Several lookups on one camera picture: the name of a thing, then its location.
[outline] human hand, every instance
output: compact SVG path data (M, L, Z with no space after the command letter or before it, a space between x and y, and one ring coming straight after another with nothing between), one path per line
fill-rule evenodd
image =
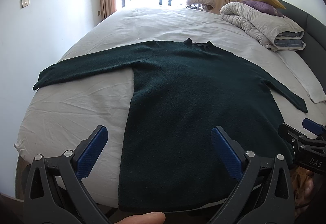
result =
M162 212L151 212L145 215L129 216L116 224L163 224L165 215Z

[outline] bed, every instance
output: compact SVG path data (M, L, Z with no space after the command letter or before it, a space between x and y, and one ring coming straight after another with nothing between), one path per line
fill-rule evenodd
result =
M282 12L306 30L307 47L298 53L326 89L326 27L309 14L283 2ZM240 28L219 15L186 8L124 8L97 25L77 42L61 60L150 40L181 42L211 41L215 46L242 57L266 70L306 102L308 113L296 109L287 99L272 91L287 124L309 137L302 128L304 118L326 122L326 103L313 103L305 89L277 53L261 46ZM90 176L83 180L97 203L118 208L118 180L123 133L133 96L131 69L103 73L39 89L22 121L15 144L20 159L31 163L38 153L60 156L74 149L101 124L108 128L109 139Z

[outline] purple pillow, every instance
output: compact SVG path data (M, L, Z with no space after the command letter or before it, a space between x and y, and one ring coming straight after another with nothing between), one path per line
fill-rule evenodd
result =
M252 0L244 0L244 1L242 1L242 3L248 5L262 13L284 17L284 15L282 15L282 13L280 11L278 11L275 7L272 7L268 3L252 1Z

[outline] gray headboard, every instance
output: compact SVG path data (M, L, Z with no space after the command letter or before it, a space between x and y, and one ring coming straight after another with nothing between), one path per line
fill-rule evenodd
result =
M278 9L283 15L298 23L304 30L304 50L297 51L310 67L326 92L326 26L307 12L279 0L286 9Z

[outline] sweater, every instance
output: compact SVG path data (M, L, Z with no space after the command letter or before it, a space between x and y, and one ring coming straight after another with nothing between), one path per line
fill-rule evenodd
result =
M123 139L119 209L190 210L226 198L236 181L211 143L216 126L245 151L283 154L292 164L293 148L278 136L284 120L270 88L307 112L304 100L259 66L211 42L148 41L63 60L40 73L34 90L125 67L134 71L134 94Z

